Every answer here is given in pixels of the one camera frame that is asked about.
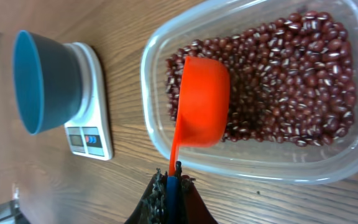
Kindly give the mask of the red measuring scoop blue handle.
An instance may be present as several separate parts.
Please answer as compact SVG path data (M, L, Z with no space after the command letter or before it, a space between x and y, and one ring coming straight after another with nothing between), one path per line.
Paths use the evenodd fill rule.
M222 138L230 99L230 76L213 59L187 56L181 78L177 121L167 177L167 223L178 221L176 161L181 147L211 147Z

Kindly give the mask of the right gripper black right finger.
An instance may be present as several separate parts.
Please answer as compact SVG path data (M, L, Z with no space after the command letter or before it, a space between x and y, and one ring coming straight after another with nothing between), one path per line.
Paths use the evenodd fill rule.
M182 174L181 162L176 161L178 177L178 221L183 224L218 224L196 189L195 178Z

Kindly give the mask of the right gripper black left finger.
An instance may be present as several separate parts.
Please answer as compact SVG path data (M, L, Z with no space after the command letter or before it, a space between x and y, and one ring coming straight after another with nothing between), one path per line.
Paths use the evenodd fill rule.
M125 224L163 224L167 222L166 182L167 176L157 168Z

